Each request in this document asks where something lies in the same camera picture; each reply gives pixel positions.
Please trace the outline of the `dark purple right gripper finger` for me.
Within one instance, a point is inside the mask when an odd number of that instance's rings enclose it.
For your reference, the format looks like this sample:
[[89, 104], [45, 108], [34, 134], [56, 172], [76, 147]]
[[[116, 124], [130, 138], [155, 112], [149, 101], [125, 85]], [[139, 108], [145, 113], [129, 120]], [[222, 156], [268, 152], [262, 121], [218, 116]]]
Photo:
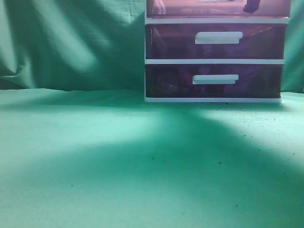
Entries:
[[259, 9], [259, 0], [247, 0], [246, 5], [243, 8], [245, 13], [254, 13]]

